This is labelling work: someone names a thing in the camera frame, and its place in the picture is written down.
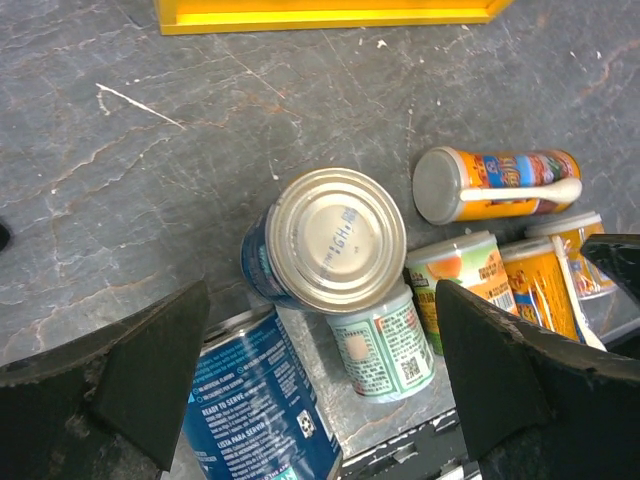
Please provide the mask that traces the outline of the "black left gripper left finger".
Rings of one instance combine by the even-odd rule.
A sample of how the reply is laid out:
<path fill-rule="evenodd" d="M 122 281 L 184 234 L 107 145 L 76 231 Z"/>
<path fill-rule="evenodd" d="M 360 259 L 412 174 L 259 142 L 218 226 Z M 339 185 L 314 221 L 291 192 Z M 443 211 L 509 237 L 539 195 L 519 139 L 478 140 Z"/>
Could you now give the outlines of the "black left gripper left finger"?
<path fill-rule="evenodd" d="M 2 478 L 160 478 L 172 465 L 209 310 L 197 281 L 2 366 Z"/>

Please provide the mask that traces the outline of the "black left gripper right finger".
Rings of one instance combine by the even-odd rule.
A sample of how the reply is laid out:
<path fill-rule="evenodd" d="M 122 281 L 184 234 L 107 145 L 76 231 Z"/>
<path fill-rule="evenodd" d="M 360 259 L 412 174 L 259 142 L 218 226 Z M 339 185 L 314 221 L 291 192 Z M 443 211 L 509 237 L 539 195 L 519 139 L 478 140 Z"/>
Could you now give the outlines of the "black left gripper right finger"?
<path fill-rule="evenodd" d="M 445 363 L 485 479 L 636 479 L 639 362 L 436 288 Z"/>

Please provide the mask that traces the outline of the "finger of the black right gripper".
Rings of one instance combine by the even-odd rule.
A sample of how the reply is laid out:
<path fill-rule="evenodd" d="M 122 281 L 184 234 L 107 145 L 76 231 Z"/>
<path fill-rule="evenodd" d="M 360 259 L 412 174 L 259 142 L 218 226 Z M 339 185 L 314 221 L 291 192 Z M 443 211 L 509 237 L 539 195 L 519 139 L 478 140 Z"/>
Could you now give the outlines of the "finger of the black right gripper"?
<path fill-rule="evenodd" d="M 593 234 L 581 254 L 605 273 L 636 305 L 640 301 L 640 236 Z"/>

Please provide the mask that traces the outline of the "green label small can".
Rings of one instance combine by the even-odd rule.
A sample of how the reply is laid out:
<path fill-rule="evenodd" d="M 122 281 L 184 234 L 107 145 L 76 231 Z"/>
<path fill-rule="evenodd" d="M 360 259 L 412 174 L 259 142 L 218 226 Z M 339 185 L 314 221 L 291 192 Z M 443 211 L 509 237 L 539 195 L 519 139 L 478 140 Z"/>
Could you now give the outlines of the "green label small can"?
<path fill-rule="evenodd" d="M 403 400 L 434 379 L 433 350 L 404 281 L 371 308 L 326 320 L 352 387 L 365 401 Z"/>

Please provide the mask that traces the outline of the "tall orange can with spoon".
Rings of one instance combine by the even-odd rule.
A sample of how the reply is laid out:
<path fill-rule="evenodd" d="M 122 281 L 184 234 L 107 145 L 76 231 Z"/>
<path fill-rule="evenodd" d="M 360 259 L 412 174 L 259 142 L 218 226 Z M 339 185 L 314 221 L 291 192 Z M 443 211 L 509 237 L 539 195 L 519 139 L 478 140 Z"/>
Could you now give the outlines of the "tall orange can with spoon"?
<path fill-rule="evenodd" d="M 566 178 L 580 180 L 577 161 L 563 150 L 467 152 L 436 147 L 417 162 L 412 192 L 419 213 L 433 225 L 559 213 L 564 201 L 535 195 Z"/>

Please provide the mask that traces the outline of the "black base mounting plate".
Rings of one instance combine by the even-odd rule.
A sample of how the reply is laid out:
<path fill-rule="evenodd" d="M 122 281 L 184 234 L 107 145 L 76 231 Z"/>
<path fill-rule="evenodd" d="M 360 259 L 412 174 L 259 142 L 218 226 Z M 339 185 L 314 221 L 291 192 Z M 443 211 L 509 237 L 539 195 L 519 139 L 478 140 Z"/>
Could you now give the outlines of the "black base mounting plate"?
<path fill-rule="evenodd" d="M 355 479 L 479 479 L 455 409 L 343 461 L 340 477 Z"/>

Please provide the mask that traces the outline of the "blue soup can with noodles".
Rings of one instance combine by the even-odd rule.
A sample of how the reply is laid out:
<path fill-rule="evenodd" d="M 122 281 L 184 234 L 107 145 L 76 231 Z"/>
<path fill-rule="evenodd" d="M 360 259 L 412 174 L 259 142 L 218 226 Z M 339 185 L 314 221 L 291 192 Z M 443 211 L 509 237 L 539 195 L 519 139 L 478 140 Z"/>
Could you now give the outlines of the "blue soup can with noodles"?
<path fill-rule="evenodd" d="M 345 315 L 382 300 L 406 254 L 392 196 L 361 172 L 328 167 L 296 178 L 261 213 L 242 240 L 240 266 L 277 306 Z"/>

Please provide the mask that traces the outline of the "yellow wooden box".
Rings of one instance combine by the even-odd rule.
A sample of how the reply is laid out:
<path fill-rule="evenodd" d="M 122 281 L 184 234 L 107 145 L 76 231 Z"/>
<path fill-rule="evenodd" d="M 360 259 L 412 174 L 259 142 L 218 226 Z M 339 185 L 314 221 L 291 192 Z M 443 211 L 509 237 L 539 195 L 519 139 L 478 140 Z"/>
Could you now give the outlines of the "yellow wooden box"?
<path fill-rule="evenodd" d="M 305 29 L 486 24 L 511 2 L 156 1 L 164 35 Z"/>

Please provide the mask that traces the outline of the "orange fruit label can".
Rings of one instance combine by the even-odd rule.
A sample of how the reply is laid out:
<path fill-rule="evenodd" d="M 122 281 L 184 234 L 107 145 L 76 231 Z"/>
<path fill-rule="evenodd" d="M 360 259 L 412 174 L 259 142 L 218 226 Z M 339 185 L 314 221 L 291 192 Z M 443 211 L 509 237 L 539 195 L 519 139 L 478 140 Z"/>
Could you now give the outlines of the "orange fruit label can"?
<path fill-rule="evenodd" d="M 407 254 L 405 267 L 427 339 L 438 355 L 443 353 L 436 309 L 439 281 L 450 280 L 506 312 L 518 313 L 496 236 L 488 231 L 413 250 Z"/>

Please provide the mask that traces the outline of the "orange can far right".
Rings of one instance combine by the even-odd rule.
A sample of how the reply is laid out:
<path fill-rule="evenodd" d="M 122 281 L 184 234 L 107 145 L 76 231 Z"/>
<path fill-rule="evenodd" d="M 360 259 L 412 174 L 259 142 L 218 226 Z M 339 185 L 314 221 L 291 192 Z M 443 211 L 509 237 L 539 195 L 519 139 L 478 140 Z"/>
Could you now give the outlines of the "orange can far right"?
<path fill-rule="evenodd" d="M 560 237 L 580 300 L 602 297 L 616 289 L 614 282 L 581 254 L 582 246 L 591 235 L 604 233 L 601 215 L 595 211 L 529 226 L 525 229 L 526 238 Z"/>

